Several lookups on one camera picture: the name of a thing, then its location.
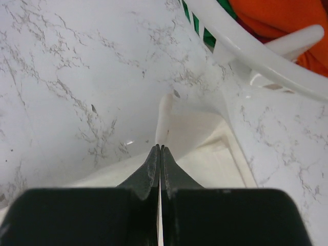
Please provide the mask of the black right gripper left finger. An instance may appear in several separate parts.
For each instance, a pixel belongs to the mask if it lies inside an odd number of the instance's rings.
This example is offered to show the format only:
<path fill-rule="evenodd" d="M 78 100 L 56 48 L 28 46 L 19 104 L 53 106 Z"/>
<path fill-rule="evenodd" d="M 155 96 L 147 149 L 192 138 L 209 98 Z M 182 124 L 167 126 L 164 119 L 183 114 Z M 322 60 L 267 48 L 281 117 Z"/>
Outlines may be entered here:
<path fill-rule="evenodd" d="M 157 245 L 160 147 L 116 187 L 25 191 L 1 224 L 1 245 Z"/>

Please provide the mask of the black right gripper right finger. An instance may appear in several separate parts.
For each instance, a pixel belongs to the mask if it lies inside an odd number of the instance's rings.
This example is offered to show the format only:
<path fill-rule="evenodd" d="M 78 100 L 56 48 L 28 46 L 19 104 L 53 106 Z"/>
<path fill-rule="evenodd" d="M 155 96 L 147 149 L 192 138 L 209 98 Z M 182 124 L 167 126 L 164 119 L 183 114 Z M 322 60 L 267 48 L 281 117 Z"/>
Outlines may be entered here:
<path fill-rule="evenodd" d="M 160 150 L 164 245 L 311 245 L 282 190 L 204 188 Z"/>

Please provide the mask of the cream white t shirt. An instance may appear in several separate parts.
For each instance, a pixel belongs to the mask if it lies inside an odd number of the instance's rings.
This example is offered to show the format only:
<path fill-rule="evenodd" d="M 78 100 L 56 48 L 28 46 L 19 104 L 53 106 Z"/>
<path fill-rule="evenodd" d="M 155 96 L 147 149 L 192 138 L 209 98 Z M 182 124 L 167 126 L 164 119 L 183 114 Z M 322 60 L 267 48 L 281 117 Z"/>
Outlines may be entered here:
<path fill-rule="evenodd" d="M 204 188 L 256 187 L 244 155 L 222 117 L 203 112 L 178 115 L 171 108 L 172 97 L 166 95 L 159 106 L 155 146 L 160 150 L 168 147 L 176 163 Z M 87 153 L 68 152 L 67 158 L 53 155 L 53 164 L 67 164 L 62 175 L 54 182 L 31 189 L 116 187 L 144 164 L 152 147 L 144 140 L 135 141 L 132 154 L 119 157 L 113 151 L 95 167 L 94 158 Z M 157 245 L 164 245 L 162 221 L 159 163 Z"/>

